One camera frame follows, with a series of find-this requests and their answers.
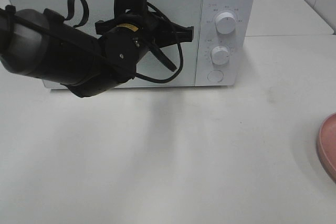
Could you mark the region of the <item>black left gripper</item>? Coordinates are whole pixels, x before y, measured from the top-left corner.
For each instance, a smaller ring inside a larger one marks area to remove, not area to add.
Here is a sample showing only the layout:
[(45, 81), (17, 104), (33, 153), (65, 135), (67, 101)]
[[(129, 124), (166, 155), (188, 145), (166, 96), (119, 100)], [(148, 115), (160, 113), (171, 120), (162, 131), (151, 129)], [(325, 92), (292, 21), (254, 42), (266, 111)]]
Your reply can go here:
[(148, 53), (171, 72), (176, 65), (162, 48), (191, 42), (194, 28), (171, 22), (158, 10), (149, 11), (146, 0), (114, 0), (114, 18), (96, 22), (102, 54), (114, 66), (136, 69)]

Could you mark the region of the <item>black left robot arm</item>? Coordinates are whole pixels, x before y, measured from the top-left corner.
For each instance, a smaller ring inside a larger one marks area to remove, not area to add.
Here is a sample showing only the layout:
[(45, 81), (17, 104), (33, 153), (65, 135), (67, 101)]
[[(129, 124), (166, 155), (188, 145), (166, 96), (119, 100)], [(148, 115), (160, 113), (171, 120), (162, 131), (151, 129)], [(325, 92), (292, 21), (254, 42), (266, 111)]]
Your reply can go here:
[(14, 74), (60, 83), (80, 98), (92, 97), (139, 78), (148, 53), (177, 77), (162, 48), (193, 40), (193, 27), (171, 22), (147, 0), (114, 0), (114, 18), (95, 24), (96, 36), (80, 30), (89, 19), (86, 0), (67, 0), (68, 14), (45, 9), (1, 10), (1, 63)]

